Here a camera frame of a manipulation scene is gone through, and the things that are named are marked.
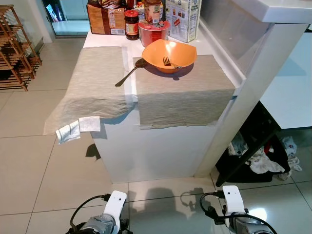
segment cloth mat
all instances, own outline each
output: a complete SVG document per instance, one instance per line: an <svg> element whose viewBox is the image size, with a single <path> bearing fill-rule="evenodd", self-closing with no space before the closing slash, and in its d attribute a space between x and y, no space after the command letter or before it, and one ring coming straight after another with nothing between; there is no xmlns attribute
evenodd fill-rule
<svg viewBox="0 0 312 234"><path fill-rule="evenodd" d="M156 129L216 123L235 87L214 57L203 55L175 74L150 64L137 69L136 90L141 128Z"/></svg>
<svg viewBox="0 0 312 234"><path fill-rule="evenodd" d="M44 135L81 117L115 118L128 111L124 88L115 83L124 77L121 47L83 48L67 92L48 117Z"/></svg>

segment doorway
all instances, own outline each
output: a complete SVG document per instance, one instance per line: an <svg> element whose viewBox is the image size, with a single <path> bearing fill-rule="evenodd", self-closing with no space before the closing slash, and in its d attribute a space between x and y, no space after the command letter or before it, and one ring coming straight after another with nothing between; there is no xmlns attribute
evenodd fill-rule
<svg viewBox="0 0 312 234"><path fill-rule="evenodd" d="M85 36L90 29L88 0L42 0L57 38Z"/></svg>

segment tile floor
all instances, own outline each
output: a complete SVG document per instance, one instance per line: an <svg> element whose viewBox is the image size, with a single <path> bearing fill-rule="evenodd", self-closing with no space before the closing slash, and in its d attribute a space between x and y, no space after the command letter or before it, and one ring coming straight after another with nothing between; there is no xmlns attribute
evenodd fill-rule
<svg viewBox="0 0 312 234"><path fill-rule="evenodd" d="M215 190L217 171L208 178L179 178L112 185L102 160L86 155L90 134L58 145L42 136L45 119L63 97L83 39L58 39L44 46L43 66L29 85L0 93L0 233L62 234L84 200L121 190L128 194L123 217L135 234L229 234L200 210L198 199ZM311 134L298 137L302 172L288 181L238 184L245 207L271 223L279 234L312 233ZM210 197L221 214L223 200ZM104 209L100 200L81 209L75 223Z"/></svg>

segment spoon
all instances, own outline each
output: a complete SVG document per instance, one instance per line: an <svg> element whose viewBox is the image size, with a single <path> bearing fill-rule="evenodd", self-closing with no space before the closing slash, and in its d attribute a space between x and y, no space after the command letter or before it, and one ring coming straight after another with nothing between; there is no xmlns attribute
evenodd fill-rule
<svg viewBox="0 0 312 234"><path fill-rule="evenodd" d="M138 61L136 61L136 66L134 67L134 69L132 69L132 71L129 72L128 75L124 77L124 79L122 79L117 84L115 84L115 86L120 87L126 81L126 79L132 74L132 72L135 71L136 68L142 68L142 67L145 67L146 65L147 65L147 61L143 58L140 58Z"/></svg>

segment cloth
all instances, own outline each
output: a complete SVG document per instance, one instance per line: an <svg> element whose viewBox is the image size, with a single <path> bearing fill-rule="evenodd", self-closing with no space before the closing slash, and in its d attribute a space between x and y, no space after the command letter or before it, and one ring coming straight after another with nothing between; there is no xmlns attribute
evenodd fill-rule
<svg viewBox="0 0 312 234"><path fill-rule="evenodd" d="M123 77L121 47L83 48L65 97L46 120L43 134L53 134L81 117L115 118L126 113L124 88L115 87Z"/></svg>
<svg viewBox="0 0 312 234"><path fill-rule="evenodd" d="M56 131L58 136L58 144L64 144L68 141L80 139L80 129L78 120L68 124Z"/></svg>
<svg viewBox="0 0 312 234"><path fill-rule="evenodd" d="M235 87L212 55L163 74L147 65L136 70L140 126L144 129L215 124Z"/></svg>
<svg viewBox="0 0 312 234"><path fill-rule="evenodd" d="M283 167L281 167L278 163L271 161L269 157L265 155L263 147L260 148L250 159L248 159L248 161L250 163L250 169L257 174L263 174L267 171L285 171Z"/></svg>
<svg viewBox="0 0 312 234"><path fill-rule="evenodd" d="M281 138L280 141L282 142L288 156L288 165L291 170L288 173L278 175L278 178L280 180L287 180L292 175L292 171L300 172L302 171L302 168L299 165L300 160L295 156L295 153L297 152L297 146L294 143L293 138L291 136L287 136Z"/></svg>
<svg viewBox="0 0 312 234"><path fill-rule="evenodd" d="M243 136L238 132L230 145L228 146L228 152L230 156L242 156L248 150L248 146L244 141Z"/></svg>

